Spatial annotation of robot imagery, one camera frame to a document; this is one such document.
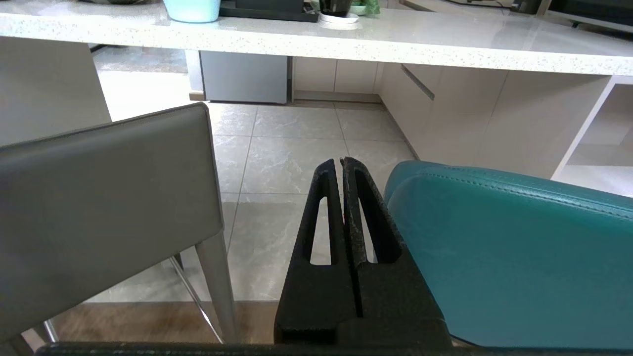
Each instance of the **gray chair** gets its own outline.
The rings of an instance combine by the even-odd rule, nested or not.
[[[0,343],[191,246],[238,342],[212,140],[196,104],[0,148]]]

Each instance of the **white saucer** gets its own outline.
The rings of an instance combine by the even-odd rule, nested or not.
[[[318,16],[318,20],[330,23],[355,23],[358,21],[358,15],[348,13],[348,15],[345,17],[338,17],[320,13]]]

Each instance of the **mini fridge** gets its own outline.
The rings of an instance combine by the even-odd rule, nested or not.
[[[200,65],[206,100],[290,101],[292,57],[200,51]]]

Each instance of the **teal chair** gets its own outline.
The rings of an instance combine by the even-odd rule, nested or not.
[[[453,336],[633,348],[633,199],[409,161],[391,173],[385,202]]]

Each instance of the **open shelf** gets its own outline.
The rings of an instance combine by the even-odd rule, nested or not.
[[[633,198],[633,86],[616,85],[555,181]]]

